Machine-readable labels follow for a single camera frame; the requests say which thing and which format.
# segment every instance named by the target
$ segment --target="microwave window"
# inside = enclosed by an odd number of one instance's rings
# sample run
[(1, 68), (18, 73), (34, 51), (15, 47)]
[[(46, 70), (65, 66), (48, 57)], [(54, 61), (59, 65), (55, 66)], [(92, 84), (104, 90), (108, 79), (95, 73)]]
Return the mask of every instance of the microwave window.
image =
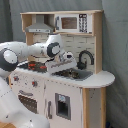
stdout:
[(77, 29), (77, 18), (76, 17), (64, 17), (61, 18), (62, 29)]

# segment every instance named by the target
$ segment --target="toy kitchen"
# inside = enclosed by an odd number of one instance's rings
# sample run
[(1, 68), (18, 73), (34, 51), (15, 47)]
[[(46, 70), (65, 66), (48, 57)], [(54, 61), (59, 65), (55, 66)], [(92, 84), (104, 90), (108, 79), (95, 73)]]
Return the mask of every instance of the toy kitchen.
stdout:
[(102, 10), (21, 13), (27, 45), (60, 34), (64, 49), (77, 63), (50, 75), (48, 58), (28, 57), (10, 75), (21, 103), (45, 115), (51, 128), (105, 128), (106, 86), (115, 77), (102, 70)]

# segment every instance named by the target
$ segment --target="oven window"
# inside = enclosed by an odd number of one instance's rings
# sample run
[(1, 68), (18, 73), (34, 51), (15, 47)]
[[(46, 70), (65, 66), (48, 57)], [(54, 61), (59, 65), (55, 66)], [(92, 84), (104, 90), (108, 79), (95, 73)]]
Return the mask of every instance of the oven window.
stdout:
[(37, 102), (36, 100), (27, 98), (25, 96), (19, 95), (19, 100), (20, 102), (31, 112), (34, 112), (35, 114), (37, 114)]
[(76, 17), (64, 17), (61, 18), (62, 29), (77, 29), (77, 18)]

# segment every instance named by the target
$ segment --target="microwave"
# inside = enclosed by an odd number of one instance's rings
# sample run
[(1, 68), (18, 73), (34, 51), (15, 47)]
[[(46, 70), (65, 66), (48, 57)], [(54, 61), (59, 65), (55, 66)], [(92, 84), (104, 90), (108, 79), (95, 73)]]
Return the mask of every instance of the microwave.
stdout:
[(92, 33), (91, 14), (55, 14), (56, 32)]

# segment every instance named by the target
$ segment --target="backsplash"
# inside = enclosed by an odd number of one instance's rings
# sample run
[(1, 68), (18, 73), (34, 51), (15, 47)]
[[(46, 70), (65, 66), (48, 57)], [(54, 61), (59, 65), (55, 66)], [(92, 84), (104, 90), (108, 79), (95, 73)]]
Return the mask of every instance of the backsplash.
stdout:
[[(46, 42), (48, 39), (47, 34), (36, 33), (33, 35), (33, 42)], [(66, 51), (73, 53), (76, 61), (79, 61), (79, 54), (83, 50), (89, 51), (93, 57), (95, 53), (95, 37), (86, 37), (81, 35), (62, 35), (62, 40), (64, 43), (64, 48)], [(48, 58), (36, 58), (36, 61), (45, 62)], [(87, 54), (82, 55), (82, 62), (87, 61), (87, 70), (94, 72), (94, 65), (91, 65), (90, 57)]]

